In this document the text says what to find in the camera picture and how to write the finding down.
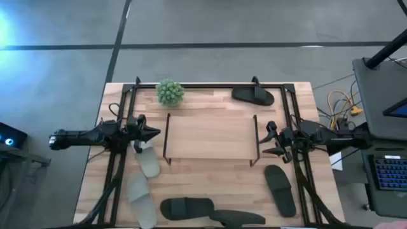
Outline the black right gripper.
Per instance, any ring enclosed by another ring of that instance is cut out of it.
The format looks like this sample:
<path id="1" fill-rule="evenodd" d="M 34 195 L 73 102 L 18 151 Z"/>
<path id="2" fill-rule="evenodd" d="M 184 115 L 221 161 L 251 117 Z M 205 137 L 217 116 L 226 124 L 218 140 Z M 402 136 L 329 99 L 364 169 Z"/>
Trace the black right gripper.
<path id="1" fill-rule="evenodd" d="M 289 163 L 292 161 L 292 155 L 288 152 L 285 148 L 288 146 L 292 146 L 294 140 L 296 139 L 295 133 L 293 141 L 285 141 L 281 138 L 280 133 L 277 134 L 277 125 L 274 121 L 269 121 L 266 125 L 267 135 L 259 143 L 265 143 L 271 141 L 273 138 L 276 137 L 276 148 L 264 149 L 263 153 L 268 153 L 272 155 L 282 156 L 282 160 L 284 163 Z"/>

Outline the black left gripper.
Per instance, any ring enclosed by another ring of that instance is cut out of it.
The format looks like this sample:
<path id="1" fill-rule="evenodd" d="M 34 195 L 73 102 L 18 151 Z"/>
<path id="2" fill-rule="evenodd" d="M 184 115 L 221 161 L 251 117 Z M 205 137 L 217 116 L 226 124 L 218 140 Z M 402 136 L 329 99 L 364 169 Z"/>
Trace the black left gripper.
<path id="1" fill-rule="evenodd" d="M 156 137 L 161 130 L 147 125 L 144 114 L 137 117 L 137 125 L 126 125 L 127 140 L 133 141 L 133 149 L 136 153 L 142 153 L 145 149 L 152 147 L 150 140 Z"/>

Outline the grey slide sandal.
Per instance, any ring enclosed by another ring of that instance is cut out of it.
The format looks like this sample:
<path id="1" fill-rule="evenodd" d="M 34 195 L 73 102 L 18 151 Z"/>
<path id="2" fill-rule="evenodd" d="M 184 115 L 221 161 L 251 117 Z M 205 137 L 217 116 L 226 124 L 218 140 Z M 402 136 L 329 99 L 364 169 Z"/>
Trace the grey slide sandal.
<path id="1" fill-rule="evenodd" d="M 151 142 L 131 141 L 135 159 L 147 178 L 157 177 L 160 172 L 160 163 Z"/>
<path id="2" fill-rule="evenodd" d="M 153 229 L 157 222 L 155 205 L 151 198 L 148 180 L 141 172 L 134 172 L 128 178 L 127 200 L 142 229 Z"/>

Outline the black slide sandal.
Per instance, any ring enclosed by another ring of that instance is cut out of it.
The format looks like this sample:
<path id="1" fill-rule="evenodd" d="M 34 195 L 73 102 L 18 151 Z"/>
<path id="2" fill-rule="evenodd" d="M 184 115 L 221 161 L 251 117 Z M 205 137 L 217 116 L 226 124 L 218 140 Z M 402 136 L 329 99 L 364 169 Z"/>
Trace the black slide sandal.
<path id="1" fill-rule="evenodd" d="M 255 87 L 235 87 L 231 91 L 233 99 L 248 102 L 259 106 L 271 106 L 274 103 L 274 96 L 259 86 Z"/>
<path id="2" fill-rule="evenodd" d="M 171 221 L 201 218 L 214 212 L 214 203 L 209 198 L 167 198 L 161 202 L 160 211 Z"/>
<path id="3" fill-rule="evenodd" d="M 294 217 L 296 206 L 291 184 L 285 172 L 277 165 L 267 165 L 264 169 L 264 175 L 280 215 L 284 218 Z"/>
<path id="4" fill-rule="evenodd" d="M 220 222 L 227 229 L 241 229 L 243 225 L 266 223 L 266 219 L 259 214 L 234 210 L 216 210 L 209 215 L 209 218 Z"/>

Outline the wooden shelf with black frame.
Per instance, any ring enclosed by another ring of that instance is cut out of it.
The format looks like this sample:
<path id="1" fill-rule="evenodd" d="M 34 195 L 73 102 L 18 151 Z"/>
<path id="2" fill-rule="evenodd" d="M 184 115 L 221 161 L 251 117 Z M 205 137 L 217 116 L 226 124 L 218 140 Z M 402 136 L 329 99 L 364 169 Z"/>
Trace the wooden shelf with black frame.
<path id="1" fill-rule="evenodd" d="M 180 117 L 167 115 L 163 158 L 247 160 L 260 159 L 258 117 Z"/>

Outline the green plant in white pot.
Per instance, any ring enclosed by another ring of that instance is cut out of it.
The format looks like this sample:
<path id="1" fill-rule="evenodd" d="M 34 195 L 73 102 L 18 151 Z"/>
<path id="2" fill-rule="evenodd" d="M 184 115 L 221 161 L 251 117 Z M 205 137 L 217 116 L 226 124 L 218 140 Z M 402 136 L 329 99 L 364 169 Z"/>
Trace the green plant in white pot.
<path id="1" fill-rule="evenodd" d="M 156 85 L 156 95 L 161 105 L 174 107 L 182 103 L 184 88 L 178 82 L 163 80 Z"/>

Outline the white paper sheet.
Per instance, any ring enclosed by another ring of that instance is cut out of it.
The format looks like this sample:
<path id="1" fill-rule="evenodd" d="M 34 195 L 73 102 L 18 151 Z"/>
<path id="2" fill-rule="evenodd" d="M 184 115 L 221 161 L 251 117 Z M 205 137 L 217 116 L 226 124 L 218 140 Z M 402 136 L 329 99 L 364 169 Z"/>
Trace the white paper sheet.
<path id="1" fill-rule="evenodd" d="M 343 170 L 343 165 L 342 165 L 342 153 L 341 151 L 331 155 L 329 157 L 330 163 L 331 163 L 331 168 L 333 170 L 338 170 L 338 171 L 342 171 Z"/>

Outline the grey workstation cart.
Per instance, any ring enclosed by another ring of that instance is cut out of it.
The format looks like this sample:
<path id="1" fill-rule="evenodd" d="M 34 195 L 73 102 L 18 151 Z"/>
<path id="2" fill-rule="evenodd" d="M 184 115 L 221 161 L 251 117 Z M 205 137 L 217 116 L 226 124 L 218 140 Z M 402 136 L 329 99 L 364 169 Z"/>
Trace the grey workstation cart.
<path id="1" fill-rule="evenodd" d="M 407 98 L 407 68 L 385 61 L 369 69 L 362 59 L 353 60 L 352 65 L 373 144 L 369 149 L 407 149 L 407 118 L 382 114 Z"/>

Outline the grey metal side stand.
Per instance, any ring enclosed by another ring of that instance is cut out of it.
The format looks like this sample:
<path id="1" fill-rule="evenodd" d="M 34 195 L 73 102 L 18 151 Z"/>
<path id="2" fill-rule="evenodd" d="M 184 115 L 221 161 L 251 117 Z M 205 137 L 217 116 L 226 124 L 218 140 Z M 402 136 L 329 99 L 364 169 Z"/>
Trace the grey metal side stand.
<path id="1" fill-rule="evenodd" d="M 5 224 L 24 178 L 28 175 L 33 163 L 48 167 L 51 159 L 30 153 L 28 149 L 18 149 L 0 143 L 0 229 Z"/>

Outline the laptop with backlit keyboard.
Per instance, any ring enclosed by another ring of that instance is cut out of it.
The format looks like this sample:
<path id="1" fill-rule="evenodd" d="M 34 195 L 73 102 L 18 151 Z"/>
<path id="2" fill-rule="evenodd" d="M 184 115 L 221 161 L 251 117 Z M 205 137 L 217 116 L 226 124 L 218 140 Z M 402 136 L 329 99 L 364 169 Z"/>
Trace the laptop with backlit keyboard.
<path id="1" fill-rule="evenodd" d="M 363 150 L 368 209 L 379 216 L 407 219 L 407 149 Z"/>

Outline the blue-screen monitor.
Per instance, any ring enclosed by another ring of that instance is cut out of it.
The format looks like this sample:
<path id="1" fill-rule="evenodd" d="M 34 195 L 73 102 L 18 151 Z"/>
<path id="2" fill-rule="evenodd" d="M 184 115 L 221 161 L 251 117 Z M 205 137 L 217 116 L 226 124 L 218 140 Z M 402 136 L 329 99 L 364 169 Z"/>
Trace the blue-screen monitor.
<path id="1" fill-rule="evenodd" d="M 407 98 L 395 103 L 391 107 L 385 109 L 382 114 L 384 116 L 392 116 L 397 118 L 407 118 Z"/>

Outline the black device with blue lights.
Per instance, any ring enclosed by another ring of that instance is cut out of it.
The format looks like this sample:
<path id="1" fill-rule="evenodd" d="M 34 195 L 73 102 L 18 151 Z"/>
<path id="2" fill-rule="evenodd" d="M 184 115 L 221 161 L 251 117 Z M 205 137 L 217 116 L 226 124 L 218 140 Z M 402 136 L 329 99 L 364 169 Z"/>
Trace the black device with blue lights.
<path id="1" fill-rule="evenodd" d="M 25 132 L 0 122 L 0 143 L 21 149 L 27 136 Z"/>

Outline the black pole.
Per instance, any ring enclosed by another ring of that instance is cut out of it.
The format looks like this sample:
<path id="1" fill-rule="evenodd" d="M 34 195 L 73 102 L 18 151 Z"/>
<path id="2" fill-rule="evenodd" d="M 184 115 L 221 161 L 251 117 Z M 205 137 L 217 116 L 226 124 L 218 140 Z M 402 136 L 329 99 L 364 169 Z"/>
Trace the black pole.
<path id="1" fill-rule="evenodd" d="M 386 58 L 390 57 L 394 52 L 400 49 L 407 43 L 407 29 L 405 29 L 400 35 L 394 38 L 391 42 L 385 45 L 378 53 L 372 56 L 370 59 L 365 60 L 364 64 L 369 69 L 376 68 Z"/>

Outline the black aluminium table frame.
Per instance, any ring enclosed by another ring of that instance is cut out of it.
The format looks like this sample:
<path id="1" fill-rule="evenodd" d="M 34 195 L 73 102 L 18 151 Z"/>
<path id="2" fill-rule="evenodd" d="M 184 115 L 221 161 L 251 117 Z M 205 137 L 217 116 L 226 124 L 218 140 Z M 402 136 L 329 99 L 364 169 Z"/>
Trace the black aluminium table frame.
<path id="1" fill-rule="evenodd" d="M 124 100 L 124 115 L 145 115 L 150 127 L 161 130 L 151 141 L 160 163 L 161 172 L 148 179 L 153 199 L 158 227 L 198 228 L 215 227 L 217 223 L 208 217 L 171 221 L 166 219 L 160 204 L 167 198 L 209 198 L 217 210 L 234 210 L 259 214 L 266 219 L 266 226 L 301 226 L 304 224 L 301 211 L 292 218 L 282 217 L 267 187 L 264 169 L 267 165 L 279 166 L 288 176 L 293 193 L 298 191 L 293 163 L 284 163 L 279 156 L 266 155 L 264 149 L 270 142 L 259 143 L 260 159 L 254 166 L 247 160 L 208 160 L 173 159 L 168 164 L 163 158 L 163 140 L 167 115 L 180 117 L 258 117 L 259 141 L 266 135 L 266 124 L 274 121 L 278 128 L 292 123 L 295 115 L 307 120 L 319 118 L 314 95 L 309 83 L 267 83 L 265 88 L 274 96 L 271 106 L 259 106 L 236 101 L 231 96 L 230 83 L 192 84 L 184 86 L 183 101 L 174 108 L 163 107 L 157 99 L 153 84 L 142 84 L 136 92 L 129 93 Z M 129 149 L 125 159 L 123 188 L 116 224 L 118 226 L 137 226 L 139 224 L 127 200 L 128 178 L 141 167 L 135 159 L 134 151 Z"/>

